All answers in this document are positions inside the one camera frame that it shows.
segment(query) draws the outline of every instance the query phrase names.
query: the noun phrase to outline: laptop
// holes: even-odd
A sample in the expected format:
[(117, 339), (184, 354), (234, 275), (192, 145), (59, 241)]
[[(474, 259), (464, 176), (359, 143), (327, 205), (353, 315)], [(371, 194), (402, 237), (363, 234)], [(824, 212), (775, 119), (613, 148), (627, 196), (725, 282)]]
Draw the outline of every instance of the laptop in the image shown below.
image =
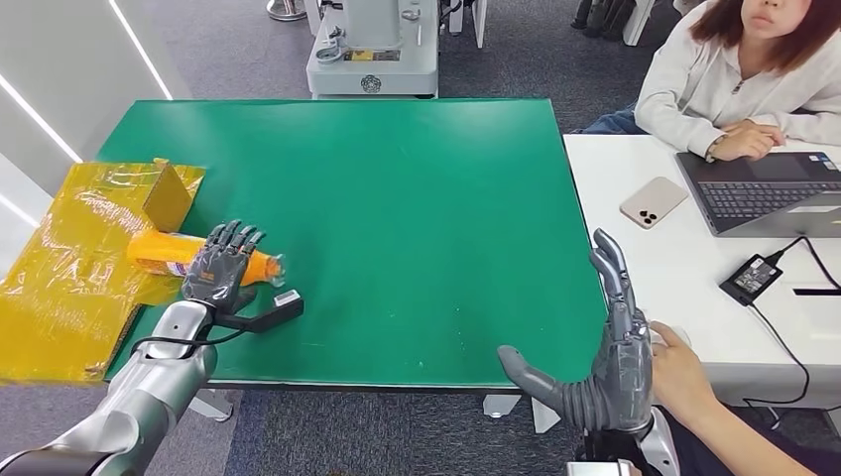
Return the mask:
[(712, 164), (687, 153), (677, 162), (715, 236), (841, 237), (841, 172), (822, 152)]

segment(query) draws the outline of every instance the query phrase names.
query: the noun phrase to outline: orange bottle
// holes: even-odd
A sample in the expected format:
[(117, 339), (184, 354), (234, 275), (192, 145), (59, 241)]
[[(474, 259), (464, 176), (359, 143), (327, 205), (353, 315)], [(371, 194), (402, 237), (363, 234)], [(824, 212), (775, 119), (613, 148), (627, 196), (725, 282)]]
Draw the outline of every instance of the orange bottle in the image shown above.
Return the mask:
[[(144, 230), (126, 249), (130, 262), (156, 275), (185, 276), (192, 258), (204, 245), (204, 238)], [(248, 260), (242, 286), (265, 281), (279, 287), (284, 283), (284, 255), (269, 256), (255, 251)]]

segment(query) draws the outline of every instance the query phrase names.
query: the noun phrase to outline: black cable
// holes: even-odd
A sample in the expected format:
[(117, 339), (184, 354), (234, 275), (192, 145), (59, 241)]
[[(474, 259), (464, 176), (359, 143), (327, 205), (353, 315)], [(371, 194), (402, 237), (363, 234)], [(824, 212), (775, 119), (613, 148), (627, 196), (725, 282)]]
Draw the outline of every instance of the black cable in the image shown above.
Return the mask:
[(820, 260), (820, 257), (819, 257), (819, 256), (817, 256), (817, 252), (815, 251), (814, 246), (812, 246), (812, 242), (811, 242), (811, 241), (809, 241), (809, 239), (808, 239), (808, 238), (806, 238), (805, 236), (802, 236), (802, 237), (800, 237), (800, 238), (802, 238), (802, 239), (803, 239), (803, 241), (805, 241), (805, 242), (806, 242), (806, 246), (808, 246), (808, 247), (809, 247), (809, 253), (811, 253), (812, 258), (814, 258), (815, 263), (817, 263), (817, 267), (818, 267), (818, 268), (820, 268), (820, 271), (821, 271), (821, 273), (823, 273), (823, 276), (825, 276), (825, 277), (826, 277), (826, 279), (827, 279), (830, 283), (832, 283), (832, 286), (834, 286), (836, 290), (841, 290), (841, 285), (838, 285), (838, 282), (837, 282), (837, 281), (835, 281), (835, 279), (834, 279), (834, 278), (832, 278), (832, 275), (830, 275), (830, 274), (829, 274), (829, 270), (827, 270), (827, 269), (826, 269), (826, 266), (825, 266), (825, 265), (823, 264), (823, 262)]
[[(839, 286), (838, 282), (835, 281), (835, 279), (832, 277), (832, 275), (829, 274), (829, 270), (827, 270), (826, 265), (823, 264), (823, 261), (818, 256), (817, 251), (815, 251), (814, 246), (812, 245), (812, 242), (809, 241), (808, 237), (806, 237), (805, 235), (798, 236), (791, 243), (788, 243), (784, 248), (782, 248), (779, 251), (777, 251), (776, 253), (773, 253), (772, 255), (770, 255), (768, 258), (766, 258), (766, 262), (769, 263), (772, 266), (776, 266), (777, 262), (780, 260), (782, 255), (784, 255), (788, 250), (793, 248), (797, 243), (799, 243), (801, 241), (806, 243), (806, 246), (809, 249), (809, 254), (812, 255), (812, 258), (814, 259), (818, 268), (820, 268), (821, 273), (823, 273), (823, 276), (827, 279), (827, 281), (829, 281), (829, 283), (831, 283), (832, 286), (835, 287), (835, 289), (841, 290), (841, 286)], [(788, 348), (788, 346), (785, 344), (785, 342), (780, 337), (780, 334), (777, 332), (777, 330), (774, 328), (774, 326), (771, 325), (771, 323), (768, 321), (768, 319), (765, 317), (765, 315), (762, 314), (762, 312), (753, 304), (750, 304), (750, 308), (752, 308), (759, 315), (759, 317), (762, 318), (762, 320), (765, 322), (766, 326), (771, 330), (771, 332), (774, 334), (774, 337), (777, 339), (777, 341), (780, 343), (782, 348), (785, 350), (785, 353), (787, 353), (788, 356), (791, 358), (791, 360), (793, 360), (797, 364), (797, 366), (800, 367), (800, 369), (802, 369), (803, 375), (805, 376), (805, 382), (803, 383), (802, 392), (800, 392), (800, 395), (796, 399), (793, 399), (793, 400), (780, 402), (780, 401), (762, 400), (762, 399), (742, 399), (742, 401), (745, 402), (748, 405), (748, 407), (750, 407), (753, 410), (756, 410), (756, 408), (753, 405), (751, 405), (751, 402), (761, 403), (761, 404), (773, 404), (773, 405), (791, 405), (791, 404), (796, 404), (797, 402), (800, 402), (801, 400), (803, 400), (803, 398), (806, 396), (806, 393), (809, 390), (809, 383), (811, 381), (811, 376), (809, 375), (809, 371), (802, 364), (802, 362), (800, 362), (797, 359), (797, 357), (794, 356), (794, 353), (791, 352), (791, 349)], [(833, 407), (831, 409), (827, 409), (826, 411), (827, 412), (833, 412), (835, 410), (841, 410), (841, 405), (839, 405), (837, 407)], [(789, 415), (790, 413), (791, 413), (791, 411), (788, 411), (785, 414), (783, 414), (781, 416), (778, 416), (774, 420), (774, 422), (772, 422), (771, 429), (776, 429), (777, 426), (782, 421), (782, 419), (785, 418), (785, 416)]]
[(223, 343), (225, 343), (225, 342), (227, 342), (231, 339), (235, 339), (235, 338), (239, 337), (240, 335), (244, 334), (245, 332), (246, 332), (246, 329), (239, 329), (236, 332), (231, 332), (230, 334), (228, 334), (224, 337), (219, 337), (218, 339), (211, 339), (211, 340), (176, 339), (174, 337), (159, 337), (159, 336), (144, 337), (142, 339), (138, 339), (134, 343), (134, 345), (132, 345), (131, 353), (134, 354), (135, 351), (137, 350), (137, 348), (140, 347), (140, 344), (143, 344), (144, 342), (168, 342), (168, 343), (171, 343), (171, 344), (182, 344), (182, 345), (190, 345), (190, 346), (194, 346), (194, 347), (200, 347), (202, 345), (223, 344)]
[(794, 239), (794, 241), (788, 243), (788, 245), (786, 245), (784, 248), (766, 258), (765, 261), (771, 266), (776, 266), (777, 262), (780, 260), (782, 255), (784, 255), (785, 252), (793, 248), (794, 245), (801, 241), (806, 243), (806, 246), (809, 248), (809, 254), (812, 255), (812, 258), (815, 260), (817, 267), (820, 268), (820, 272), (823, 273), (823, 276), (826, 278), (826, 280), (829, 281), (829, 283), (831, 283), (836, 290), (841, 290), (841, 285), (839, 285), (838, 282), (835, 281), (835, 279), (832, 277), (832, 275), (829, 274), (829, 270), (826, 269), (826, 265), (823, 264), (823, 261), (817, 255), (817, 251), (815, 251), (812, 242), (809, 241), (808, 237), (806, 236), (798, 236), (796, 239)]
[[(803, 382), (803, 390), (800, 392), (800, 395), (797, 396), (794, 399), (783, 401), (783, 400), (763, 400), (763, 399), (745, 398), (745, 399), (742, 399), (742, 402), (745, 402), (745, 404), (747, 404), (748, 407), (750, 407), (754, 411), (756, 410), (756, 408), (753, 405), (751, 405), (751, 402), (757, 403), (757, 404), (772, 404), (772, 405), (791, 405), (791, 404), (796, 404), (797, 402), (800, 402), (806, 396), (806, 393), (808, 393), (809, 384), (811, 383), (811, 375), (809, 374), (808, 369), (806, 369), (806, 366), (803, 365), (802, 362), (800, 362), (800, 360), (794, 355), (793, 352), (791, 352), (791, 349), (789, 349), (788, 345), (785, 344), (785, 341), (782, 340), (782, 337), (780, 337), (780, 333), (777, 332), (777, 330), (774, 328), (774, 326), (771, 324), (771, 322), (768, 320), (768, 318), (765, 317), (765, 315), (762, 314), (762, 312), (752, 303), (749, 304), (748, 307), (750, 307), (751, 309), (753, 309), (756, 312), (756, 314), (766, 324), (768, 329), (770, 329), (771, 332), (774, 334), (774, 337), (777, 339), (777, 342), (780, 343), (780, 346), (782, 346), (782, 348), (785, 350), (785, 353), (788, 354), (788, 357), (790, 357), (791, 360), (793, 360), (794, 363), (797, 364), (797, 366), (803, 371), (803, 375), (805, 376), (805, 381)], [(772, 423), (772, 426), (776, 426), (780, 422), (780, 419), (781, 418), (778, 416), (777, 419), (774, 421), (774, 423)]]

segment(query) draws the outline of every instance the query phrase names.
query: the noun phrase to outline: gray robotic hand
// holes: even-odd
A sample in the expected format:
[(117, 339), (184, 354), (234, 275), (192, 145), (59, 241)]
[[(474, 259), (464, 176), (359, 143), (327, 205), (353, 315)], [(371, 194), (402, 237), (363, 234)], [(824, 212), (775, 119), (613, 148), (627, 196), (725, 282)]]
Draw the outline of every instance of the gray robotic hand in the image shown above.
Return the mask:
[(619, 245), (593, 233), (590, 262), (607, 295), (608, 316), (590, 376), (561, 383), (529, 365), (514, 347), (498, 349), (508, 378), (527, 394), (588, 431), (644, 431), (652, 419), (652, 348), (649, 326), (637, 309)]

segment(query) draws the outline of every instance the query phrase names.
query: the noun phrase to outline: white machine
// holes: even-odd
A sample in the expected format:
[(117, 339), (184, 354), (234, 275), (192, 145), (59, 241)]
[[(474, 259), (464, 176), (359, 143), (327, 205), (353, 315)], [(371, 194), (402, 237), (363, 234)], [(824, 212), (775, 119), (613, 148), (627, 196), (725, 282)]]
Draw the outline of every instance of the white machine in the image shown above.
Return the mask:
[(438, 0), (321, 2), (306, 64), (312, 98), (438, 92)]

